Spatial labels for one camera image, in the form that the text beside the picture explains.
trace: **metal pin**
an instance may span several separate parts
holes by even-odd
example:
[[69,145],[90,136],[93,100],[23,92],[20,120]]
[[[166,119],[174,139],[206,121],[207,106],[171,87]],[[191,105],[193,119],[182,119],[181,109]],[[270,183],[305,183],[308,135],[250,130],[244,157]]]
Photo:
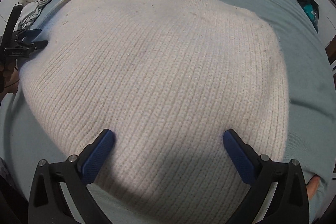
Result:
[[297,165],[300,164],[299,161],[298,161],[297,159],[292,159],[292,163],[293,163],[295,166],[297,166]]
[[47,162],[46,160],[40,160],[39,161],[39,166],[42,167],[43,165],[45,165],[46,162]]
[[71,155],[71,156],[68,158],[68,161],[70,161],[70,162],[74,162],[75,160],[77,160],[77,155]]
[[267,155],[265,155],[265,154],[260,155],[260,158],[261,158],[263,161],[268,161],[268,160],[269,160],[269,156],[267,156]]

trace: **bed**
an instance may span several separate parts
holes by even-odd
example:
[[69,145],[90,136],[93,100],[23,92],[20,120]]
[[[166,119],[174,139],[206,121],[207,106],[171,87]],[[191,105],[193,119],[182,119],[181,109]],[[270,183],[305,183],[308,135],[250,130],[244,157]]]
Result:
[[[35,28],[60,0],[52,0],[32,28]],[[310,201],[310,222],[323,201],[335,165],[336,94],[325,50],[317,33],[296,0],[220,0],[247,8],[267,21],[278,36],[287,66],[289,84],[289,126],[283,161],[300,161],[305,180],[319,175],[321,184]],[[63,161],[63,155],[44,133],[27,105],[21,88],[8,95],[0,111],[0,157],[7,162],[24,196],[29,197],[31,181],[40,159]],[[88,187],[113,223],[149,223],[130,212],[95,185]],[[74,216],[80,220],[78,212]]]

